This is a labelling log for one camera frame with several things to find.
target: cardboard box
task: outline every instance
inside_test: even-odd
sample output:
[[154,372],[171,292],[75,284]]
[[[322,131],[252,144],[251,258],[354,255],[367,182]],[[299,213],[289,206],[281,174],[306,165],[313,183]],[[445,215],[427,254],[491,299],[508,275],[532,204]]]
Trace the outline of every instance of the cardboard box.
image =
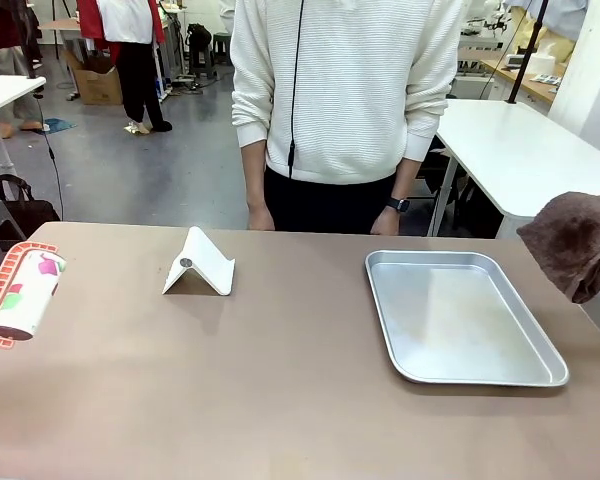
[[64,52],[73,71],[78,92],[85,105],[122,105],[120,77],[115,65],[107,57],[90,57],[86,64],[73,53]]

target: silver baking tray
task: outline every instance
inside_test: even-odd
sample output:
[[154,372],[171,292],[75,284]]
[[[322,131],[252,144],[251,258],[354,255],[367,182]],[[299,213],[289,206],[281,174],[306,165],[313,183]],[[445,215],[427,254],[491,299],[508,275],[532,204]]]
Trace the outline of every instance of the silver baking tray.
[[479,253],[366,259],[395,368],[414,382],[559,387],[566,363],[500,266]]

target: concrete floor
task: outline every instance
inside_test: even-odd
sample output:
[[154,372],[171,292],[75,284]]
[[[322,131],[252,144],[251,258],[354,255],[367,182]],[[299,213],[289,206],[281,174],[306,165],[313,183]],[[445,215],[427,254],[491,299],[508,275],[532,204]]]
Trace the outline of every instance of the concrete floor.
[[[134,137],[123,130],[121,106],[85,106],[65,99],[66,71],[47,49],[39,75],[47,78],[41,100],[45,117],[77,127],[49,136],[64,199],[64,219],[80,222],[243,229],[247,221],[240,152],[231,125],[231,70],[203,95],[181,95],[163,103],[169,133]],[[18,133],[7,141],[18,174],[36,198],[60,212],[58,187],[44,138]],[[416,194],[427,194],[424,185]],[[424,235],[433,202],[415,201],[402,231]],[[443,226],[443,234],[450,232]]]

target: white phone stand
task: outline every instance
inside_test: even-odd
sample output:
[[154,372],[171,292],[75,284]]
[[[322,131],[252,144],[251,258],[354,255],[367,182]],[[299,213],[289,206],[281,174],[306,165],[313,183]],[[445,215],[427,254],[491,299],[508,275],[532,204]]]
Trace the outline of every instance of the white phone stand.
[[235,260],[227,260],[218,247],[198,227],[189,229],[184,247],[171,265],[164,295],[190,268],[193,268],[220,295],[229,295]]

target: wristwatch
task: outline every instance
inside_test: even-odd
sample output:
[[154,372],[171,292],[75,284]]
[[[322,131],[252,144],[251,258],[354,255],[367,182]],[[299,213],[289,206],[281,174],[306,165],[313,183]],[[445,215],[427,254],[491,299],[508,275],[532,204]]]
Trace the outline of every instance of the wristwatch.
[[391,197],[387,202],[387,206],[395,208],[399,213],[404,213],[409,209],[409,200],[407,200],[406,198],[403,198],[402,200],[397,200]]

